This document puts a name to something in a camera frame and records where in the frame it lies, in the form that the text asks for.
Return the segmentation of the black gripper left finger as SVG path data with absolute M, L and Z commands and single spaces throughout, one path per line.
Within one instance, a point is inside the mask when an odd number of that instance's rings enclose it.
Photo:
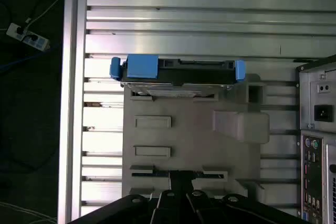
M 71 223 L 178 223 L 182 177 L 182 171 L 170 171 L 170 189 L 161 192 L 158 199 L 130 194 Z

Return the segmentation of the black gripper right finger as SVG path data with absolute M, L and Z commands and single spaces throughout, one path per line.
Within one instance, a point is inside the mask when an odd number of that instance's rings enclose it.
M 240 194 L 211 199 L 194 189 L 195 178 L 193 171 L 182 171 L 182 192 L 200 223 L 308 223 Z

